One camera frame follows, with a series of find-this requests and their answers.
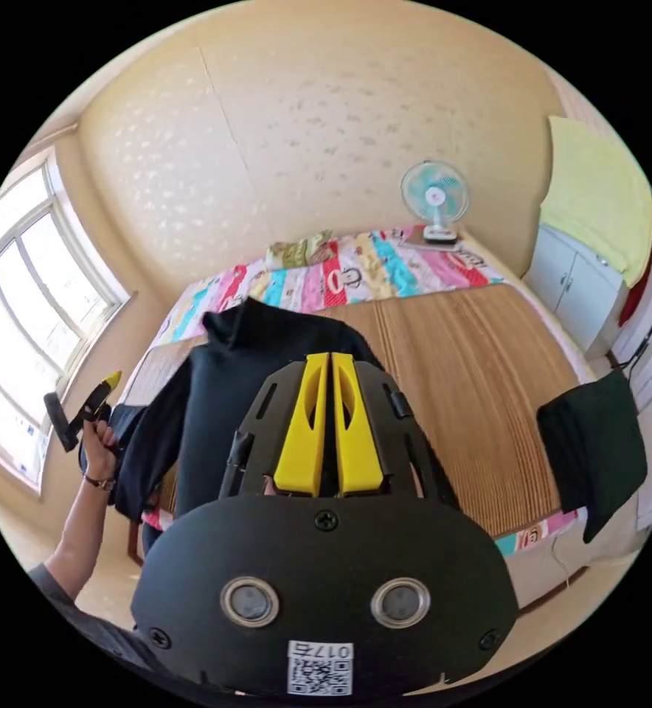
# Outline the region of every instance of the screw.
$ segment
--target screw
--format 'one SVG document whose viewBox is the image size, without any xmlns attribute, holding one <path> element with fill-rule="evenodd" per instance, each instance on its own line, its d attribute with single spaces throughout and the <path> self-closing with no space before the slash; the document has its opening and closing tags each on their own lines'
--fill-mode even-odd
<svg viewBox="0 0 652 708">
<path fill-rule="evenodd" d="M 492 629 L 481 637 L 479 646 L 483 651 L 490 651 L 501 640 L 501 633 L 497 629 Z"/>
<path fill-rule="evenodd" d="M 319 531 L 333 531 L 339 525 L 339 517 L 333 511 L 325 509 L 316 514 L 313 522 Z"/>
<path fill-rule="evenodd" d="M 166 634 L 164 630 L 158 629 L 157 627 L 152 627 L 149 630 L 149 639 L 151 639 L 151 643 L 158 649 L 168 649 L 171 646 L 169 635 Z"/>
</svg>

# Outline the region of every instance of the black cloth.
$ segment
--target black cloth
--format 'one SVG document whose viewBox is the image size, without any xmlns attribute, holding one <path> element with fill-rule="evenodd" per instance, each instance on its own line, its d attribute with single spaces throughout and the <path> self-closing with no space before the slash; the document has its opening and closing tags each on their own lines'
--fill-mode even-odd
<svg viewBox="0 0 652 708">
<path fill-rule="evenodd" d="M 587 544 L 648 474 L 631 387 L 616 369 L 542 406 L 537 420 L 562 511 L 588 511 Z"/>
<path fill-rule="evenodd" d="M 177 518 L 218 498 L 235 432 L 270 374 L 318 352 L 347 353 L 383 368 L 361 334 L 345 323 L 252 298 L 222 313 L 205 313 L 203 325 L 209 341 L 191 351 L 143 411 L 122 455 L 114 504 L 129 519 L 141 518 L 149 495 L 176 460 Z M 325 450 L 334 450 L 328 435 L 329 428 Z M 460 509 L 431 446 L 429 452 L 440 495 Z M 333 467 L 327 455 L 325 467 Z"/>
<path fill-rule="evenodd" d="M 55 610 L 75 630 L 141 678 L 199 705 L 212 705 L 215 696 L 233 693 L 211 684 L 194 684 L 174 676 L 157 659 L 148 642 L 138 631 L 127 631 L 79 609 L 45 565 L 36 566 L 28 575 Z"/>
</svg>

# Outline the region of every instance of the pillow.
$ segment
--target pillow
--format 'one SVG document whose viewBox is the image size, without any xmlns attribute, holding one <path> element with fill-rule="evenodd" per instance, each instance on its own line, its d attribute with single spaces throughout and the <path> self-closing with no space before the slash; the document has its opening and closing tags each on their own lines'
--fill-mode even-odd
<svg viewBox="0 0 652 708">
<path fill-rule="evenodd" d="M 277 241 L 267 249 L 265 270 L 281 271 L 285 268 L 304 268 L 323 263 L 333 258 L 330 247 L 332 238 L 331 229 L 325 229 L 295 243 Z"/>
</svg>

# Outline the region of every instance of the qr code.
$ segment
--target qr code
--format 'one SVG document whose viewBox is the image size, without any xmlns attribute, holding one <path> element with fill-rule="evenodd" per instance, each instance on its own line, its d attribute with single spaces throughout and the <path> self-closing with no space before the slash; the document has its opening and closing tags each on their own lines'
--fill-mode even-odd
<svg viewBox="0 0 652 708">
<path fill-rule="evenodd" d="M 287 692 L 292 695 L 351 695 L 352 646 L 293 642 L 289 651 Z"/>
</svg>

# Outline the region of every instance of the wristwatch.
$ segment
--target wristwatch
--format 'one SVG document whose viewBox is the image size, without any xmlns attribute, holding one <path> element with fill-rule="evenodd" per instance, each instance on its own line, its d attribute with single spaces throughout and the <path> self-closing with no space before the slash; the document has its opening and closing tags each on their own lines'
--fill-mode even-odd
<svg viewBox="0 0 652 708">
<path fill-rule="evenodd" d="M 115 480 L 110 479 L 92 479 L 88 477 L 87 472 L 83 472 L 83 478 L 86 482 L 89 482 L 93 487 L 97 487 L 105 492 L 111 492 L 114 489 Z"/>
</svg>

